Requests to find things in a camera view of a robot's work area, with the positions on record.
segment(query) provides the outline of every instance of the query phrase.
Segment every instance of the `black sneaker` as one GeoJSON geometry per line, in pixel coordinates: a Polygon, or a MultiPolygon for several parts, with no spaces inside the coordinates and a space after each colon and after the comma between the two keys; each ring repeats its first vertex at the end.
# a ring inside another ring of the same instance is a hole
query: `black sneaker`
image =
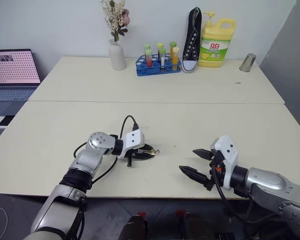
{"type": "Polygon", "coordinates": [[[182,69],[191,73],[198,65],[201,40],[201,11],[199,7],[192,9],[188,15],[186,40],[182,53],[182,69]]]}

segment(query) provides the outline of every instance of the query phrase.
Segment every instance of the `white vase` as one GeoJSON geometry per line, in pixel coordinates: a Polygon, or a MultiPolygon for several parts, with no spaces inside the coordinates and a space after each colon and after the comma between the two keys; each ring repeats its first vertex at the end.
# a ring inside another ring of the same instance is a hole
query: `white vase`
{"type": "Polygon", "coordinates": [[[127,65],[122,46],[118,44],[118,41],[114,41],[113,39],[110,39],[109,43],[108,52],[112,68],[117,71],[125,69],[127,65]]]}

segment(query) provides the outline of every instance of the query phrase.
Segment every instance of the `gray floor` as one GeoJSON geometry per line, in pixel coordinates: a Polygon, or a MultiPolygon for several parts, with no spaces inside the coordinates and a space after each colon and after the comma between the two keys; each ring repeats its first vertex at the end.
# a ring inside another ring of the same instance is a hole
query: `gray floor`
{"type": "MultiPolygon", "coordinates": [[[[0,194],[0,207],[8,215],[8,225],[2,240],[22,240],[42,203],[0,194]]],[[[89,199],[85,212],[83,240],[115,240],[131,215],[146,212],[149,239],[180,239],[177,210],[197,213],[216,226],[218,232],[234,232],[237,240],[244,239],[242,226],[236,219],[229,219],[220,201],[176,199],[89,199]]],[[[0,211],[0,234],[6,223],[0,211]]]]}

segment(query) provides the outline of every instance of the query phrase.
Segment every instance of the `yellow bottle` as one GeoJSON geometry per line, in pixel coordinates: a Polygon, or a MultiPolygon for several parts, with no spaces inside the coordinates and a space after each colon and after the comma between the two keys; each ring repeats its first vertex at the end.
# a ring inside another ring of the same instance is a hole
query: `yellow bottle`
{"type": "Polygon", "coordinates": [[[220,67],[225,59],[230,40],[234,34],[236,21],[230,18],[222,18],[215,25],[211,18],[214,12],[204,12],[208,14],[209,21],[205,22],[202,32],[200,47],[200,58],[198,65],[201,67],[220,67]],[[231,24],[230,28],[222,27],[222,24],[231,24]]]}

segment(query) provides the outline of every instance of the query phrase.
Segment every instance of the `laptop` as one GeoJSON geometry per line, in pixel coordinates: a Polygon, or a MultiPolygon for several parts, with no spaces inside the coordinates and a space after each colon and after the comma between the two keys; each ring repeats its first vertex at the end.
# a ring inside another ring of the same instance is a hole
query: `laptop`
{"type": "Polygon", "coordinates": [[[0,116],[16,115],[40,83],[31,49],[0,50],[0,116]]]}

